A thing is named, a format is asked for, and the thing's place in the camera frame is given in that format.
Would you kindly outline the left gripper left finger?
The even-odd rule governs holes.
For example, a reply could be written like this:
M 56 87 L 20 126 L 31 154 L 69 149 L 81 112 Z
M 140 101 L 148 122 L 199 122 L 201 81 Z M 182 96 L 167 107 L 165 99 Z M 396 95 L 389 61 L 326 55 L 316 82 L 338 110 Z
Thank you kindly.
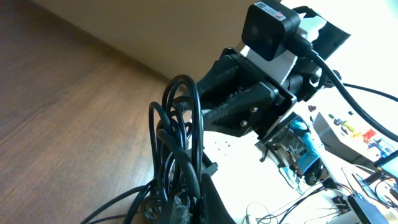
M 182 190 L 170 200 L 161 213 L 162 224 L 191 224 L 191 200 L 186 190 Z

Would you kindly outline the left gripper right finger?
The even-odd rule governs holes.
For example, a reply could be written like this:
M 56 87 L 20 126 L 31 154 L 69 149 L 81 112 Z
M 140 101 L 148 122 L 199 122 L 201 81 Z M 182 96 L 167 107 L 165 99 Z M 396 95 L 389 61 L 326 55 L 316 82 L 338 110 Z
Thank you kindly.
M 205 169 L 201 175 L 201 218 L 205 224 L 235 224 L 236 222 L 229 215 L 222 199 L 211 179 L 211 176 L 218 170 L 216 162 L 203 153 L 203 164 Z

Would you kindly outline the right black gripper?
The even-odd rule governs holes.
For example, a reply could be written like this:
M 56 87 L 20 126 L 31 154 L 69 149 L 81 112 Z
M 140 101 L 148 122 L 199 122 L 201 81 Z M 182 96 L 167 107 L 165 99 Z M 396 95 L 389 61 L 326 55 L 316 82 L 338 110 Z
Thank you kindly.
M 307 6 L 292 10 L 300 17 L 322 17 Z M 321 58 L 327 59 L 349 34 L 326 20 L 318 37 L 310 42 L 294 34 L 286 48 L 298 57 L 283 83 L 278 83 L 241 52 L 226 48 L 209 72 L 197 83 L 203 113 L 203 129 L 241 137 L 254 131 L 259 139 L 268 136 L 298 101 L 308 101 L 316 92 L 319 66 L 302 55 L 297 42 L 304 40 Z

